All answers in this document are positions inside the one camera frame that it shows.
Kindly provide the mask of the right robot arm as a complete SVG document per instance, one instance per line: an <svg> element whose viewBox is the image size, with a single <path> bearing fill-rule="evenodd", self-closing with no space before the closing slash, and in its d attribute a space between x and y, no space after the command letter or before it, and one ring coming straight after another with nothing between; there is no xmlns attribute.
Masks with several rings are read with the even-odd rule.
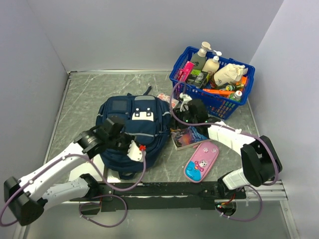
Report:
<svg viewBox="0 0 319 239"><path fill-rule="evenodd" d="M242 167L226 173L217 181L217 191L222 198L231 197L235 190L245 186L272 186L278 181L283 167L268 137L257 137L232 128L223 121L211 120L202 101L193 101L182 103L178 110L180 113L189 113L195 121L190 123L189 119L178 117L175 113L177 109L170 108L175 121L184 126L200 128L209 139L227 146L241 156Z"/></svg>

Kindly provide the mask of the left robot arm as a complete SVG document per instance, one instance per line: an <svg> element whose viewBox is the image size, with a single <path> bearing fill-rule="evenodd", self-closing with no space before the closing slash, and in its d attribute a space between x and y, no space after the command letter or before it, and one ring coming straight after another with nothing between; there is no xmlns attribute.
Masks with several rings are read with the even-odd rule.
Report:
<svg viewBox="0 0 319 239"><path fill-rule="evenodd" d="M74 181L56 185L67 172L107 149L120 151L130 160L143 162L144 154L133 136L122 131L124 121L118 117L106 119L102 125L81 132L59 155L35 170L4 182L5 207L9 208L21 226L36 221L45 210L62 202L98 196L99 183L90 174L82 174Z"/></svg>

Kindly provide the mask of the navy blue student backpack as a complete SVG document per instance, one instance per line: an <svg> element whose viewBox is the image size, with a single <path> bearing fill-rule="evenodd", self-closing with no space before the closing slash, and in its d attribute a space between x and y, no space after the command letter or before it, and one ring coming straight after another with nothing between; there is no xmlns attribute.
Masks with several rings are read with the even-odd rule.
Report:
<svg viewBox="0 0 319 239"><path fill-rule="evenodd" d="M169 103L149 95L149 91L139 96L127 94L110 97L100 106L96 117L96 125L114 116L123 119L123 131L146 147L147 168L155 164L164 148L170 135L171 121ZM106 167L118 172L122 180L133 179L144 168L142 162L132 161L116 150L108 149L100 156Z"/></svg>

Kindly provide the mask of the pink cartoon pencil case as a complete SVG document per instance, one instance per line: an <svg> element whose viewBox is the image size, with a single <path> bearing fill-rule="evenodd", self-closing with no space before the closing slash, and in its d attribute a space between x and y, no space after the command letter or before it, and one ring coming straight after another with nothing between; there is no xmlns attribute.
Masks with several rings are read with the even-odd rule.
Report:
<svg viewBox="0 0 319 239"><path fill-rule="evenodd" d="M209 173L219 155L219 148L210 141L202 142L184 168L184 175L193 182L201 182Z"/></svg>

